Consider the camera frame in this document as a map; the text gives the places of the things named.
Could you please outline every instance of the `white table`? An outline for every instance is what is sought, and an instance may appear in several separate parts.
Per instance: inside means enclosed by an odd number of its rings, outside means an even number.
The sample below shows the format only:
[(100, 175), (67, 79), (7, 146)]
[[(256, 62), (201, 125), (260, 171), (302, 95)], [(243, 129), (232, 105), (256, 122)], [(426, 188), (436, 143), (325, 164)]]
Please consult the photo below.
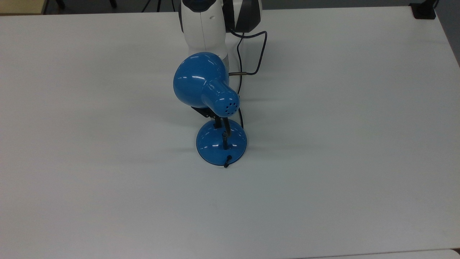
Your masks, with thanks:
[[(228, 169), (199, 156), (207, 120), (173, 93), (177, 14), (0, 24), (0, 258), (460, 247), (460, 69), (438, 20), (265, 11), (241, 91), (248, 148)], [(245, 41), (249, 71), (258, 48)]]

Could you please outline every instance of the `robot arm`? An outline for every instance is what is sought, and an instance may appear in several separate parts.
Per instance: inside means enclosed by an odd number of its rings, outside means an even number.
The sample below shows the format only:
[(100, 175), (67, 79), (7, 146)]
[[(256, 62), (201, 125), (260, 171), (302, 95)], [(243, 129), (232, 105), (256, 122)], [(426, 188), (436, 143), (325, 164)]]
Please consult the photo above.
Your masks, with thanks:
[(181, 1), (179, 18), (189, 45), (189, 56), (211, 52), (222, 60), (227, 57), (223, 5), (223, 0)]
[(189, 56), (211, 52), (228, 67), (225, 34), (250, 32), (260, 22), (261, 0), (182, 0), (179, 20)]

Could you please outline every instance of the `lamp base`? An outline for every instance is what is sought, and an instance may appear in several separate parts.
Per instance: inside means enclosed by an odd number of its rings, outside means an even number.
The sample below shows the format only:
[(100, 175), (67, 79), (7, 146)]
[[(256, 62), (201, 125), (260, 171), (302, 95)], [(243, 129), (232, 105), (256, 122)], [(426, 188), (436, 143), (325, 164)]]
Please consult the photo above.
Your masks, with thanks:
[(236, 162), (244, 154), (247, 146), (246, 133), (235, 121), (229, 120), (229, 124), (231, 136), (227, 138), (227, 149), (224, 149), (222, 138), (225, 127), (216, 129), (214, 121), (208, 121), (198, 132), (196, 136), (196, 149), (198, 149), (200, 156), (208, 163), (213, 165), (229, 165)]

